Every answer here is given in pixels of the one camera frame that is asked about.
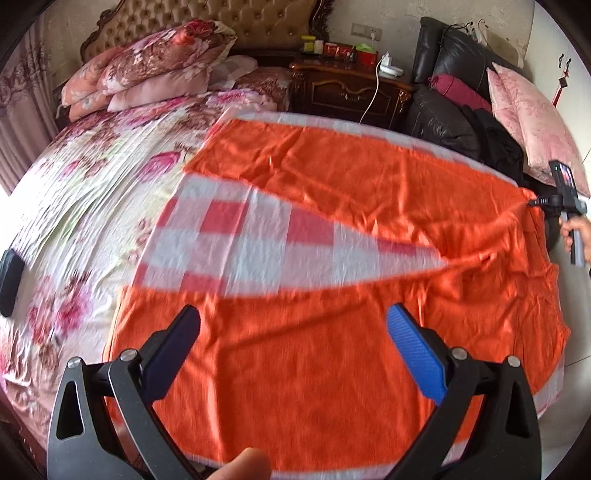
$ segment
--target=silver bolt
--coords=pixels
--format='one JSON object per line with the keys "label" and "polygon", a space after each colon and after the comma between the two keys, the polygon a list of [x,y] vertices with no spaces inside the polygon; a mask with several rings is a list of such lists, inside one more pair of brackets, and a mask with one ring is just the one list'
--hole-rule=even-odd
{"label": "silver bolt", "polygon": [[452,349],[452,357],[456,360],[465,360],[466,358],[468,358],[468,352],[466,352],[463,348],[457,346],[454,349]]}
{"label": "silver bolt", "polygon": [[68,368],[76,368],[78,365],[80,365],[80,362],[82,362],[82,359],[79,356],[70,358],[68,360]]}
{"label": "silver bolt", "polygon": [[514,367],[514,368],[517,368],[518,366],[520,366],[520,365],[521,365],[521,360],[519,360],[519,359],[518,359],[518,358],[517,358],[515,355],[510,355],[510,356],[507,358],[507,363],[508,363],[510,366],[512,366],[512,367]]}
{"label": "silver bolt", "polygon": [[123,350],[119,358],[121,358],[124,362],[131,362],[135,356],[138,354],[138,351],[135,348],[128,348],[127,350]]}

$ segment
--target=purple curtain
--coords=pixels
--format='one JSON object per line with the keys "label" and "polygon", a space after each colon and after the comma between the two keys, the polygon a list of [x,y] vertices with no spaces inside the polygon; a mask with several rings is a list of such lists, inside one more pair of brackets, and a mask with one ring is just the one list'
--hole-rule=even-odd
{"label": "purple curtain", "polygon": [[8,193],[57,135],[43,15],[0,73],[0,186]]}

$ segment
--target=headboard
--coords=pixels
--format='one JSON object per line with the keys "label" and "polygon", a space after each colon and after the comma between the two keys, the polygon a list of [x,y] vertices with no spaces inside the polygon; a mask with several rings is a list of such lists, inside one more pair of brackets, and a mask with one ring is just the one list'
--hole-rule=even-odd
{"label": "headboard", "polygon": [[301,36],[328,39],[333,0],[120,0],[101,13],[98,30],[82,44],[86,62],[113,46],[125,46],[195,18],[219,20],[238,35],[234,51],[297,50]]}

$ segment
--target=electrical socket plate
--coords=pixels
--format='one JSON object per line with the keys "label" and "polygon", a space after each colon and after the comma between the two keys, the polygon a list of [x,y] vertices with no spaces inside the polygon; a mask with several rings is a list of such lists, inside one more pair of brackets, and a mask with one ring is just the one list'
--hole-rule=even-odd
{"label": "electrical socket plate", "polygon": [[362,25],[360,23],[351,24],[351,35],[355,37],[369,38],[371,40],[371,34],[375,33],[375,41],[380,41],[382,38],[382,29],[371,27],[370,25]]}

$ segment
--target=leather sofa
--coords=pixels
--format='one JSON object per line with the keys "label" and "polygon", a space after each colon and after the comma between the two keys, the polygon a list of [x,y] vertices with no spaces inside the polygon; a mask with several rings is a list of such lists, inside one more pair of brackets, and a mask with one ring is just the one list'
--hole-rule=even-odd
{"label": "leather sofa", "polygon": [[[450,100],[428,86],[429,78],[448,73],[463,81],[490,101],[486,70],[498,63],[522,74],[487,48],[470,38],[461,28],[447,25],[435,18],[423,17],[414,57],[413,82],[417,91],[403,126],[403,133],[441,145],[467,157],[480,158],[480,142],[476,132],[461,110]],[[528,175],[522,187],[537,195],[551,195],[556,188],[545,185]],[[546,222],[548,250],[558,240],[557,219]]]}

